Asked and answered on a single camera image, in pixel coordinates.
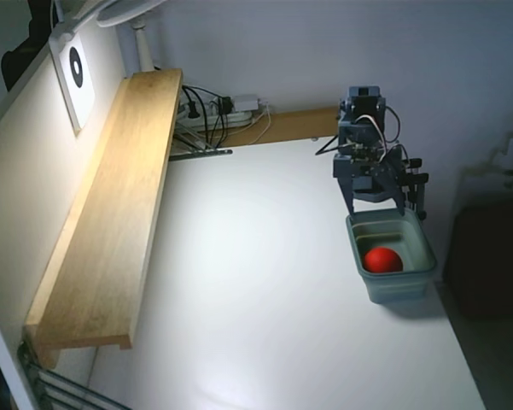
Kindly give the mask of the blue-grey gripper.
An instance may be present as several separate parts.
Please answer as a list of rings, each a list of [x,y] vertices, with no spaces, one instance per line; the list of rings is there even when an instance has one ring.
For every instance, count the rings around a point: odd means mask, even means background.
[[[350,155],[335,154],[333,177],[338,182],[349,214],[354,214],[353,195],[383,192],[393,199],[399,214],[405,214],[405,199],[397,175],[385,164],[355,161]]]

